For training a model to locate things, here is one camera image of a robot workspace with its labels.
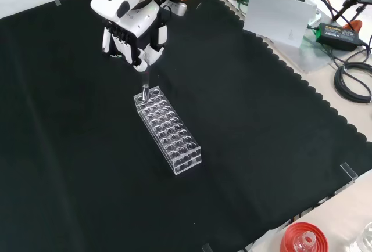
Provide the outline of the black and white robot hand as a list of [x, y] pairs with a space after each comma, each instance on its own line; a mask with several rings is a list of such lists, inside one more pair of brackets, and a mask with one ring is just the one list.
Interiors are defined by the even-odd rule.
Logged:
[[167, 26], [155, 0], [92, 0], [91, 8], [105, 20], [104, 54], [122, 56], [139, 73], [162, 55]]

